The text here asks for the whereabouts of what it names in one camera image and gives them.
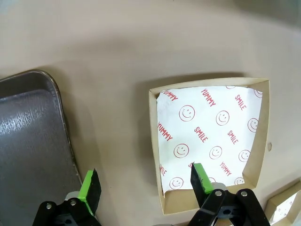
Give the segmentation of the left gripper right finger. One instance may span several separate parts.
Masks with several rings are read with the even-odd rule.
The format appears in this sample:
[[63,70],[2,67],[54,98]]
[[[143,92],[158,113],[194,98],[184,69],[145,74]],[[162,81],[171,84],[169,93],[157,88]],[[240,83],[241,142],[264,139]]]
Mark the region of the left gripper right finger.
[[199,210],[188,225],[216,226],[219,220],[229,220],[233,226],[268,226],[269,221],[251,189],[240,189],[235,194],[224,184],[215,188],[201,163],[191,167],[190,182]]

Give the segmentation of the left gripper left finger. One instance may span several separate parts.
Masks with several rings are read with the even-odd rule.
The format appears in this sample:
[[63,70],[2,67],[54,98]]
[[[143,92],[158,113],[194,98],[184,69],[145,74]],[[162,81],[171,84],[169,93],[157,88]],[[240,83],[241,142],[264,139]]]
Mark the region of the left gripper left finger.
[[101,196],[97,171],[89,170],[79,191],[70,192],[61,204],[45,201],[35,216],[34,226],[99,226],[95,213]]

